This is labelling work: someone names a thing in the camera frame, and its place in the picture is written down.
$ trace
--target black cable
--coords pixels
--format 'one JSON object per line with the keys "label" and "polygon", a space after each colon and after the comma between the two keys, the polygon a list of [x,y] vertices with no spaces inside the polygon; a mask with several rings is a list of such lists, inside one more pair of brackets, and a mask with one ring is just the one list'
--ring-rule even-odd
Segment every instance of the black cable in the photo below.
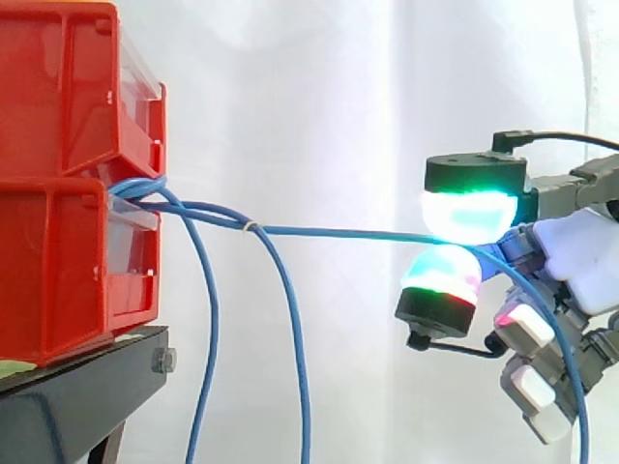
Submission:
{"label": "black cable", "polygon": [[477,350],[475,348],[469,348],[467,346],[451,345],[449,343],[439,343],[436,341],[432,341],[429,345],[429,348],[440,351],[450,351],[452,353],[460,353],[462,355],[477,356],[478,358],[486,358],[489,360],[496,360],[498,358],[501,358],[505,354],[501,353],[500,351],[492,352]]}
{"label": "black cable", "polygon": [[507,344],[495,331],[492,331],[486,336],[484,339],[484,345],[487,348],[487,351],[469,348],[467,346],[451,345],[449,343],[438,343],[436,341],[431,341],[427,348],[434,348],[435,350],[441,351],[451,351],[452,353],[460,353],[462,355],[477,356],[478,358],[486,358],[488,360],[496,360],[501,358],[505,353],[507,353],[508,350]]}
{"label": "black cable", "polygon": [[547,130],[534,132],[532,130],[507,130],[496,132],[492,137],[492,151],[497,153],[511,153],[514,148],[522,147],[536,140],[570,140],[572,142],[589,143],[609,150],[619,152],[619,143],[603,138],[586,135],[584,133]]}

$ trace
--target robotic hand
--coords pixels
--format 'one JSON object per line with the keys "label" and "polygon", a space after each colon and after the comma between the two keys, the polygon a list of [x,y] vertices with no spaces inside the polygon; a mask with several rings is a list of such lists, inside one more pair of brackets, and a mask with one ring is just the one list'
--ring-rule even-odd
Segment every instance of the robotic hand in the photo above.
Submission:
{"label": "robotic hand", "polygon": [[[619,151],[585,135],[499,132],[487,153],[427,160],[424,217],[438,237],[489,244],[481,247],[526,276],[555,308],[590,392],[619,362],[619,312],[606,329],[586,332],[592,318],[619,309],[619,155],[588,161],[568,175],[529,179],[526,160],[512,151],[542,138]],[[433,341],[467,335],[481,282],[498,274],[464,248],[438,248],[422,255],[402,282],[396,317],[409,325],[408,345],[488,358],[513,350],[501,387],[544,443],[563,438],[577,413],[570,376],[553,329],[521,289],[511,288],[494,316],[488,352]]]}

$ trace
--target cable tie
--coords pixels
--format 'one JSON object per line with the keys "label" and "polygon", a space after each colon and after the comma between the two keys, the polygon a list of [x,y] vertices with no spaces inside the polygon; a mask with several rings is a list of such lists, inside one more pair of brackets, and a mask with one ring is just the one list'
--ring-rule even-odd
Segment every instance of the cable tie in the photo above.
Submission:
{"label": "cable tie", "polygon": [[250,227],[252,227],[253,225],[260,225],[260,224],[256,222],[255,220],[250,220],[243,226],[243,232],[249,232]]}

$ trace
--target bolt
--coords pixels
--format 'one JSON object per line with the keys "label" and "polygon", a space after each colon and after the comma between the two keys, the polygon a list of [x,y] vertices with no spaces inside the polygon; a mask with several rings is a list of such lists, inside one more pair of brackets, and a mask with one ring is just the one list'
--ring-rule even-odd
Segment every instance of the bolt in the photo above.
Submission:
{"label": "bolt", "polygon": [[155,351],[155,366],[153,370],[160,374],[170,374],[176,368],[176,350],[174,348],[158,348]]}

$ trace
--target black cylindrical housing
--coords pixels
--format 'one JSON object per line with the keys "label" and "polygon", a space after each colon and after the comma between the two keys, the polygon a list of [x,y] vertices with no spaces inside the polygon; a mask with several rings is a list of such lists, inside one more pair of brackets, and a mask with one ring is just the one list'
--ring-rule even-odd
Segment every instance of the black cylindrical housing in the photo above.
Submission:
{"label": "black cylindrical housing", "polygon": [[399,297],[396,317],[445,336],[462,338],[471,327],[475,306],[450,295],[425,288],[404,288]]}
{"label": "black cylindrical housing", "polygon": [[526,159],[499,153],[464,153],[426,161],[425,189],[434,193],[501,191],[520,196],[524,191]]}

